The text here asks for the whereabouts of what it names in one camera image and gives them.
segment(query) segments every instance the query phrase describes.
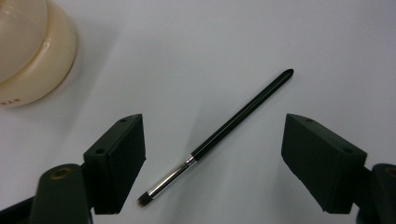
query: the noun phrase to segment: brush bristles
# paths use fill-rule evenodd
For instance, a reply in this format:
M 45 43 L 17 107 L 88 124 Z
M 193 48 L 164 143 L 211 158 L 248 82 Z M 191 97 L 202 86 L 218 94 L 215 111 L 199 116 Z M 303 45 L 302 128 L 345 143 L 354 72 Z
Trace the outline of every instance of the brush bristles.
M 152 198 L 149 196 L 149 194 L 146 192 L 140 198 L 137 200 L 137 204 L 140 207 L 146 206 L 148 203 L 152 201 Z

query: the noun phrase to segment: metal ferrule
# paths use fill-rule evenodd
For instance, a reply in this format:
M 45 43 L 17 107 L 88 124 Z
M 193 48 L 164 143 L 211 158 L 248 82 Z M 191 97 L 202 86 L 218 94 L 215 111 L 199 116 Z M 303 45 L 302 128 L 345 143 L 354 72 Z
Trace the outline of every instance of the metal ferrule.
M 197 160 L 193 156 L 189 156 L 183 163 L 175 168 L 169 175 L 158 182 L 152 189 L 148 191 L 148 196 L 155 199 L 161 191 L 166 189 L 174 180 L 176 180 L 181 174 L 188 170 Z

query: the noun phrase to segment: white table surface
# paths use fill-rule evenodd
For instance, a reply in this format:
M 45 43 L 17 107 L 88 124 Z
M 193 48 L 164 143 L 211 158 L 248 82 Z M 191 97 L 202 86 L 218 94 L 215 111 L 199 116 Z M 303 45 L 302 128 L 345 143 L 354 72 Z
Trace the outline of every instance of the white table surface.
M 56 0 L 78 32 L 59 88 L 0 110 L 0 209 L 118 119 L 143 114 L 147 160 L 101 223 L 355 223 L 323 213 L 280 156 L 287 113 L 396 163 L 396 1 Z M 282 71 L 294 77 L 147 207 L 136 199 Z

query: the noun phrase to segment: black paintbrush handle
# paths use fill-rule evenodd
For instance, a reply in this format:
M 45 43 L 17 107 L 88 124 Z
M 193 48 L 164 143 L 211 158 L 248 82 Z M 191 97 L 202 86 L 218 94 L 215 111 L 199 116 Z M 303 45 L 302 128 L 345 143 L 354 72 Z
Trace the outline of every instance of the black paintbrush handle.
M 293 69 L 288 69 L 279 75 L 271 84 L 254 97 L 247 105 L 230 118 L 223 126 L 213 133 L 206 141 L 196 148 L 191 155 L 198 161 L 210 151 L 221 139 L 247 118 L 257 107 L 267 100 L 293 75 Z

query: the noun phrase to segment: cream plastic container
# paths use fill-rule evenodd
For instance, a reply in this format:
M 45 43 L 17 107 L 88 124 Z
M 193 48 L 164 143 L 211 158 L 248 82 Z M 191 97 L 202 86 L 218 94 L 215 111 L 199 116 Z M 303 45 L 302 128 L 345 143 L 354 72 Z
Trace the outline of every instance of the cream plastic container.
M 45 0 L 0 0 L 0 82 L 35 56 L 46 30 Z
M 10 25 L 5 23 L 11 22 L 11 18 L 3 21 L 3 14 L 7 14 L 7 11 L 8 15 L 11 13 L 21 17 L 18 18 L 20 21 L 13 21 L 13 28 L 20 29 L 16 24 L 23 23 L 25 26 L 22 31 L 5 33 L 0 30 L 0 40 L 4 38 L 12 43 L 7 51 L 0 53 L 0 60 L 4 58 L 8 62 L 5 67 L 0 62 L 0 81 L 3 79 L 0 83 L 2 107 L 25 105 L 52 91 L 70 70 L 77 47 L 72 23 L 52 1 L 0 0 L 0 29 L 7 27 L 10 31 Z M 35 37 L 27 34 L 29 32 L 35 34 Z M 5 34 L 22 36 L 3 37 Z

